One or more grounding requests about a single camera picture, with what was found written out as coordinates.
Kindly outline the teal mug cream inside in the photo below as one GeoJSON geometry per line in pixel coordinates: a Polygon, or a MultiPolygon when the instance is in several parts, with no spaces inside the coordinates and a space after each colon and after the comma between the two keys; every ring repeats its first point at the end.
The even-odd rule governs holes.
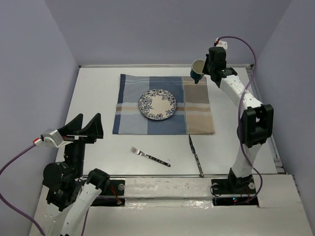
{"type": "Polygon", "coordinates": [[[202,59],[195,60],[191,65],[190,77],[194,80],[195,84],[198,84],[199,81],[204,77],[204,65],[205,61],[202,59]]]}

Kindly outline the silver fork patterned handle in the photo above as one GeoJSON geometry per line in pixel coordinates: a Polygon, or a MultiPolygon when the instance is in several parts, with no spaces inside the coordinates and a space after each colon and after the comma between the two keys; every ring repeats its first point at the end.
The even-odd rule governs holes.
{"type": "Polygon", "coordinates": [[[164,162],[164,161],[162,161],[162,160],[160,160],[158,158],[155,158],[155,157],[153,157],[151,155],[148,155],[148,154],[144,153],[143,151],[141,151],[139,149],[136,149],[135,147],[132,147],[130,150],[136,155],[144,156],[144,157],[146,157],[148,159],[151,159],[151,160],[153,160],[155,162],[158,162],[158,163],[160,163],[160,164],[162,164],[164,166],[171,167],[171,165],[169,163],[164,162]]]}

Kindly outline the blue beige checked placemat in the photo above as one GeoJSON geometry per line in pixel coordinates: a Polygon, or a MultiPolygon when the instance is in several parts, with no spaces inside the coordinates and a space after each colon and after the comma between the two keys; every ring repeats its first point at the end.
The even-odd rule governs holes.
{"type": "Polygon", "coordinates": [[[120,75],[113,134],[212,135],[207,79],[120,75]]]}

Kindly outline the blue floral ceramic plate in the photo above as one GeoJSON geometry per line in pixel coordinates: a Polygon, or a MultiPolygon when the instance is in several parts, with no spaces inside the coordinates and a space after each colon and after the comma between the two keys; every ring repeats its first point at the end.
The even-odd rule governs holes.
{"type": "Polygon", "coordinates": [[[164,89],[151,89],[141,95],[138,107],[141,114],[150,120],[165,120],[177,109],[175,96],[164,89]]]}

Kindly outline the silver knife patterned handle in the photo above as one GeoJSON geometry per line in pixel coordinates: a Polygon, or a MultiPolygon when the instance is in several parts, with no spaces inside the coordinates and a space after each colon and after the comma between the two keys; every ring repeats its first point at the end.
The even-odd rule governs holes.
{"type": "Polygon", "coordinates": [[[194,145],[193,145],[193,142],[192,142],[192,139],[191,139],[191,136],[190,136],[190,135],[189,135],[189,145],[190,145],[191,152],[192,152],[192,154],[194,155],[194,158],[195,158],[195,161],[196,161],[198,170],[199,170],[199,175],[200,175],[200,177],[204,178],[204,173],[203,173],[203,170],[202,170],[202,166],[201,166],[201,164],[200,164],[198,155],[197,155],[197,153],[196,153],[196,150],[195,150],[195,148],[194,148],[194,145]]]}

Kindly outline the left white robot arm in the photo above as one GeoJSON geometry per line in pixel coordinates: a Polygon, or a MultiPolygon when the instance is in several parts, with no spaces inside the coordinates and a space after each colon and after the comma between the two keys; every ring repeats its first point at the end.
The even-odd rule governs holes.
{"type": "Polygon", "coordinates": [[[64,148],[64,160],[43,171],[42,184],[48,188],[45,236],[72,236],[93,201],[109,188],[110,176],[100,169],[90,171],[86,181],[81,179],[86,145],[103,138],[100,113],[85,127],[82,123],[83,114],[78,114],[64,127],[41,135],[45,146],[64,148]]]}

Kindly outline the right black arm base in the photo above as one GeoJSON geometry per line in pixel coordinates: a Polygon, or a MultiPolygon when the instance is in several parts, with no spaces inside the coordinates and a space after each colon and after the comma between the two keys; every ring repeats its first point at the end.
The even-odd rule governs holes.
{"type": "Polygon", "coordinates": [[[211,180],[210,193],[212,194],[212,203],[215,207],[220,206],[259,206],[258,198],[250,199],[256,194],[256,188],[253,180],[239,189],[232,189],[228,185],[226,178],[216,178],[211,180]]]}

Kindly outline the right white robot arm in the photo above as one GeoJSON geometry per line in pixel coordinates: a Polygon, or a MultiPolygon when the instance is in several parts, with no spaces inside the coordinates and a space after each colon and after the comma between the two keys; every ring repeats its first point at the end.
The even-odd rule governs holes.
{"type": "Polygon", "coordinates": [[[237,136],[240,148],[228,177],[218,183],[219,194],[239,194],[252,181],[253,164],[261,146],[271,137],[274,108],[264,105],[243,85],[237,72],[226,66],[223,47],[211,47],[203,73],[227,94],[238,108],[237,136]]]}

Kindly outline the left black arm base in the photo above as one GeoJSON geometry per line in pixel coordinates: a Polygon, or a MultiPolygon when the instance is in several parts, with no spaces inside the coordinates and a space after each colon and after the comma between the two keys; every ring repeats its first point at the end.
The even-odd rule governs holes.
{"type": "Polygon", "coordinates": [[[123,207],[125,205],[126,180],[123,178],[110,179],[109,187],[92,203],[93,207],[123,207]]]}

